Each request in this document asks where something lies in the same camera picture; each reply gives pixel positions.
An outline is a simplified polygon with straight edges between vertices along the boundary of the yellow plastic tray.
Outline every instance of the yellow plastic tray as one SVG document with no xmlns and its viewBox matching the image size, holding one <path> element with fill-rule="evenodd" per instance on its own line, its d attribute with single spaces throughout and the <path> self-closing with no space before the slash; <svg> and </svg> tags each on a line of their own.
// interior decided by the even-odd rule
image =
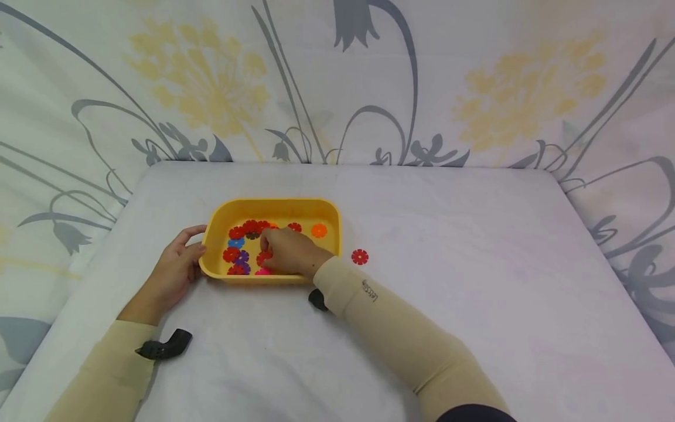
<svg viewBox="0 0 675 422">
<path fill-rule="evenodd" d="M 260 253 L 260 238 L 251 240 L 244 237 L 242 250 L 249 253 L 250 275 L 228 275 L 231 263 L 223 259 L 223 251 L 230 240 L 230 229 L 241 226 L 246 220 L 267 220 L 280 228 L 296 222 L 302 226 L 302 233 L 309 236 L 317 245 L 335 255 L 342 252 L 342 227 L 340 212 L 330 201 L 319 198 L 270 198 L 234 199 L 220 205 L 213 212 L 202 243 L 207 251 L 199 259 L 199 266 L 209 277 L 217 278 L 229 284 L 300 284 L 310 282 L 300 275 L 255 275 L 260 269 L 256 257 Z M 321 223 L 328 229 L 322 238 L 311 234 L 312 227 Z"/>
</svg>

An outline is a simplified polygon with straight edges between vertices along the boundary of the beige arm sleeve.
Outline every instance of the beige arm sleeve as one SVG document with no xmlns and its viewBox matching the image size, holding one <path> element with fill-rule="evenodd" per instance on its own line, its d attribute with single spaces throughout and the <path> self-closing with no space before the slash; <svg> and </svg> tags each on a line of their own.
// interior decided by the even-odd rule
<svg viewBox="0 0 675 422">
<path fill-rule="evenodd" d="M 115 321 L 47 416 L 48 422 L 132 421 L 153 374 L 154 361 L 136 353 L 157 331 Z"/>
<path fill-rule="evenodd" d="M 425 421 L 462 404 L 508 413 L 468 348 L 421 312 L 334 257 L 314 277 L 328 309 L 344 318 L 418 396 Z"/>
</svg>

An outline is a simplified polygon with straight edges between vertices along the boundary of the hand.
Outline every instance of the hand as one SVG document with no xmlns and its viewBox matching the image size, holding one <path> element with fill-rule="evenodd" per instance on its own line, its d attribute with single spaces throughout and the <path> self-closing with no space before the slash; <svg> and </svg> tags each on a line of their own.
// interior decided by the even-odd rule
<svg viewBox="0 0 675 422">
<path fill-rule="evenodd" d="M 324 262 L 334 255 L 319 248 L 310 238 L 288 227 L 264 229 L 260 248 L 272 254 L 263 264 L 266 268 L 287 274 L 302 274 L 313 279 Z"/>
<path fill-rule="evenodd" d="M 164 313 L 178 303 L 199 275 L 199 258 L 206 252 L 201 243 L 186 246 L 191 237 L 205 232 L 206 225 L 183 229 L 164 248 L 155 269 L 117 319 L 158 325 Z"/>
</svg>

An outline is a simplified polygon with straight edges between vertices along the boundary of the floral fabric backdrop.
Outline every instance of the floral fabric backdrop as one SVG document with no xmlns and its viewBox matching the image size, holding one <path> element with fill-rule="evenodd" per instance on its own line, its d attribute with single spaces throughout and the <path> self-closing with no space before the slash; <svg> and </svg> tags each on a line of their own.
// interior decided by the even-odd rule
<svg viewBox="0 0 675 422">
<path fill-rule="evenodd" d="M 675 361 L 674 43 L 667 0 L 0 1 L 0 403 L 166 159 L 544 169 Z"/>
</svg>

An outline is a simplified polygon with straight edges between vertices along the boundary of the person's left hand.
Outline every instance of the person's left hand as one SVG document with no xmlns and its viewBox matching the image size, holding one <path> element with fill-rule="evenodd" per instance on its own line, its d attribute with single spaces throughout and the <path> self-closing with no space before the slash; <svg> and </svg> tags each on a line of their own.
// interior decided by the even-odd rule
<svg viewBox="0 0 675 422">
<path fill-rule="evenodd" d="M 149 325 L 159 324 L 164 313 L 178 303 L 198 277 L 198 260 L 206 251 L 201 243 L 186 246 L 191 237 L 206 231 L 206 225 L 183 229 L 164 249 L 155 269 L 117 319 Z"/>
</svg>

